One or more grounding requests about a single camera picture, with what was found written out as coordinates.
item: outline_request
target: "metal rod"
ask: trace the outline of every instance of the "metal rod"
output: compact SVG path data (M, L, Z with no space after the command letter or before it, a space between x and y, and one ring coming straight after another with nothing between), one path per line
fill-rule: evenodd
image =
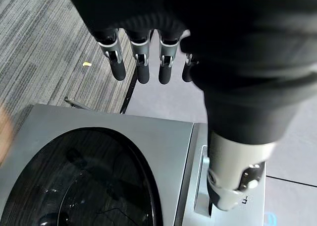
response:
M67 96L64 98L64 100L69 103L72 107L78 108L78 109L84 109L88 111L92 111L93 109L89 108L86 105L83 105L82 103L76 101L74 98L68 98Z

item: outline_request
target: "black fingertip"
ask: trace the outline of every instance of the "black fingertip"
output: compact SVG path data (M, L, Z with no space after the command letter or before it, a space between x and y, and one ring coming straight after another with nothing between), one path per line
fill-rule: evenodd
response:
M118 81L122 81L125 78L125 67L123 61L121 63L117 63L116 61L113 61L111 64L111 71L115 79Z
M183 81L185 82L191 82L192 81L192 77L190 75L190 69L192 68L192 65L184 65L184 69L183 69L183 73L182 73L182 78Z
M137 65L138 81L141 84L146 84L150 79L149 65L144 66L143 64Z
M168 67L168 64L159 67L158 79L159 82L163 85L167 84L170 81L172 73L172 68Z

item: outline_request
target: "gray floor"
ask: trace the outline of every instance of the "gray floor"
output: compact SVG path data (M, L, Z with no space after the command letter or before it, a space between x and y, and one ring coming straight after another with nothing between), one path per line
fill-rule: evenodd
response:
M180 51L173 65L171 82L159 83L157 33L150 47L150 81L137 83L126 114L207 122L202 92L181 79L185 55ZM267 163L265 226L316 225L317 214L317 98L307 101Z
M127 69L121 82L70 0L0 0L0 105L15 128L31 105L69 106L65 96L118 113L135 68L123 31L119 37Z

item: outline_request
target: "blue light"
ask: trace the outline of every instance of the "blue light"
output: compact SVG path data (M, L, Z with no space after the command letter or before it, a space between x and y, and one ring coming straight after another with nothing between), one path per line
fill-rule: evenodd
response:
M274 213L265 212L264 216L267 219L267 223L264 223L264 226L277 226L277 219Z

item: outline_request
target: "yellow debris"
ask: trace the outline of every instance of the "yellow debris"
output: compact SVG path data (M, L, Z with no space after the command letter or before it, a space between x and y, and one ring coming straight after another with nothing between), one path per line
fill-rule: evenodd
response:
M83 63L83 66L91 66L91 63L86 61Z

